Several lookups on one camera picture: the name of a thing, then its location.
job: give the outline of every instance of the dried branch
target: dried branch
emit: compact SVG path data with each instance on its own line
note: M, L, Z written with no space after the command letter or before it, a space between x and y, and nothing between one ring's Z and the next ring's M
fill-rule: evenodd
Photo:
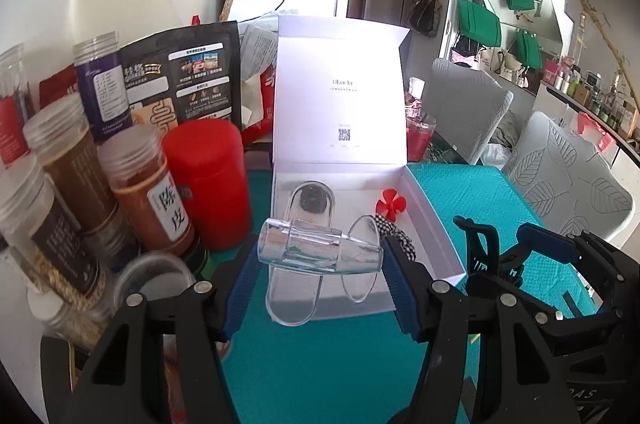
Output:
M631 71L626 62L626 58L620 54L620 51L616 48L611 40L609 33L605 30L604 25L598 18L598 11L591 5L589 0L580 0L580 4L582 5L582 9L589 16L593 24L596 26L596 29L599 30L602 39L609 47L609 50L613 54L613 57L616 59L618 66L620 67L620 71L622 71L622 75L624 76L626 83L629 85L629 90L631 90L631 97L633 97L634 102L636 103L636 108L640 111L640 104L638 103L638 98L636 96L636 90L631 82Z

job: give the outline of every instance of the chair backrest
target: chair backrest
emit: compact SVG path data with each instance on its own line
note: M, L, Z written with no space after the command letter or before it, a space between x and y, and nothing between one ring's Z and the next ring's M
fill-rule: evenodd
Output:
M598 149L542 112L531 114L502 171L559 234L589 230L610 240L636 212Z
M422 104L438 122L436 130L469 163L478 162L513 93L481 70L436 59L428 75Z

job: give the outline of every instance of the black and white checkered fabric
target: black and white checkered fabric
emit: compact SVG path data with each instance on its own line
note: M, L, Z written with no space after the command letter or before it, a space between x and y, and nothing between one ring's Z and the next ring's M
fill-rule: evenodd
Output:
M396 227L396 224L388 221L381 214L376 215L376 226L378 227L378 232L380 233L380 240L382 240L386 236L393 235L400 243L400 247L402 247L402 250L404 250L407 258L410 261L415 261L414 244L412 244L411 239L406 234L404 234L404 231L402 229L398 229Z

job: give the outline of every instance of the red canister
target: red canister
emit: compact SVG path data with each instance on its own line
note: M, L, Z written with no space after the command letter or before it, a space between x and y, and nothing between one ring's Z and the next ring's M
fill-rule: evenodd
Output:
M190 120L164 136L162 149L206 247L222 251L242 243L252 218L238 128L223 119Z

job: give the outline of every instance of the teal mat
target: teal mat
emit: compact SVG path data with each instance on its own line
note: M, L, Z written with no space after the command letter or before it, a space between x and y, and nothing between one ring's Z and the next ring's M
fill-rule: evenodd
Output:
M503 250L514 244L521 223L540 222L494 168L416 165L411 170L461 256L465 239L451 221L456 214L497 227ZM249 186L258 231L269 215L271 173L250 172ZM232 256L228 252L216 260ZM575 274L538 258L527 261L526 290L567 315L561 295L569 290L583 312L591 313L590 300L581 294L584 289ZM287 328L273 323L267 314L266 287L264 269L223 362L242 424L384 424L409 404L426 345L402 334L391 312ZM466 365L474 380L478 349L478 341L469 346ZM467 422L462 409L458 422Z

